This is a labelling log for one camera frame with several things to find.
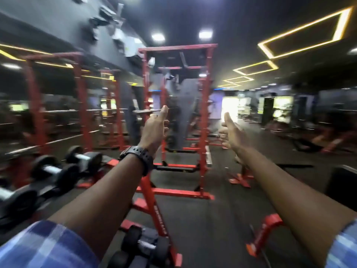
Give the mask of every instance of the right hand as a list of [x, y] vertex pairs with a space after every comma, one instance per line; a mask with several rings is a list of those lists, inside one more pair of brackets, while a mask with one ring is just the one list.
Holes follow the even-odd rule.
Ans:
[[229, 113], [224, 114], [224, 122], [222, 129], [219, 130], [220, 138], [226, 148], [232, 149], [237, 155], [250, 147], [250, 142], [247, 134], [243, 129], [239, 128], [237, 123], [234, 123]]

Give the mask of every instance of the hand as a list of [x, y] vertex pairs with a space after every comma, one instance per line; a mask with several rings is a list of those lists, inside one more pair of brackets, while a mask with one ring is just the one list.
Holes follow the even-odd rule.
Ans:
[[233, 122], [228, 112], [224, 114], [224, 120], [225, 122], [222, 123], [224, 128], [219, 130], [222, 144], [239, 156], [242, 151], [250, 147], [248, 136], [237, 123]]
[[155, 157], [158, 147], [166, 137], [168, 120], [165, 120], [168, 107], [163, 106], [159, 115], [152, 115], [145, 123], [142, 130], [141, 140], [138, 146], [146, 148], [152, 157]]

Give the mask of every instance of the left hand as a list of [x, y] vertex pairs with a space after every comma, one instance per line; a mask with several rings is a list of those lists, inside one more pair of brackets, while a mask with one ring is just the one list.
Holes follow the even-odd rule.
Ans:
[[145, 123], [142, 130], [141, 140], [138, 146], [146, 148], [152, 157], [155, 157], [157, 149], [168, 131], [168, 120], [166, 120], [168, 107], [163, 106], [159, 115], [152, 115]]

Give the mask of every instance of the plaid shirt sleeve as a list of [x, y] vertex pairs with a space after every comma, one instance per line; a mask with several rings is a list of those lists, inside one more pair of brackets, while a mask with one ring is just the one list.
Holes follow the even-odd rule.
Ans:
[[38, 221], [0, 247], [0, 267], [98, 267], [99, 260], [73, 231]]
[[336, 236], [325, 266], [325, 268], [352, 267], [357, 267], [357, 220]]

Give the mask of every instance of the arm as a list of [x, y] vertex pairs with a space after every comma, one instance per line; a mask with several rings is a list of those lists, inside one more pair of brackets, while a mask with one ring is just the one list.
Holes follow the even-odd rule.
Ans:
[[357, 213], [298, 181], [252, 148], [228, 113], [223, 126], [220, 133], [224, 145], [251, 169], [284, 223], [323, 267], [336, 235]]
[[[151, 116], [145, 124], [139, 146], [154, 156], [164, 137], [168, 108]], [[144, 167], [135, 155], [127, 155], [95, 185], [52, 215], [49, 220], [73, 230], [102, 259], [123, 221]]]

